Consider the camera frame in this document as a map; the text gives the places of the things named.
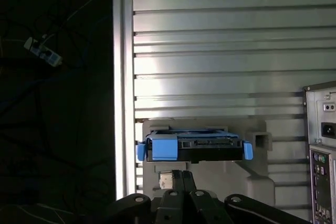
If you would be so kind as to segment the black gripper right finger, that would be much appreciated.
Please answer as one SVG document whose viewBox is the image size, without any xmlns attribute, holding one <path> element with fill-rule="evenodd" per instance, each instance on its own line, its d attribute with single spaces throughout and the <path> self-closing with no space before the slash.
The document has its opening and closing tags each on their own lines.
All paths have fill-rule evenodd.
<svg viewBox="0 0 336 224">
<path fill-rule="evenodd" d="M 308 221 L 244 195 L 232 194 L 220 201 L 197 189 L 191 172 L 183 172 L 188 203 L 184 223 L 308 223 Z"/>
</svg>

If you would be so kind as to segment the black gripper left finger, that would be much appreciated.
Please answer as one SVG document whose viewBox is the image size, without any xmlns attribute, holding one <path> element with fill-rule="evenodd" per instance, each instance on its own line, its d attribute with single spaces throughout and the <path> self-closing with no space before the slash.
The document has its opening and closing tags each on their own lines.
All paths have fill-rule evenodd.
<svg viewBox="0 0 336 224">
<path fill-rule="evenodd" d="M 172 171 L 172 188 L 150 199 L 132 194 L 114 202 L 106 210 L 105 223 L 187 223 L 188 202 L 183 172 Z"/>
</svg>

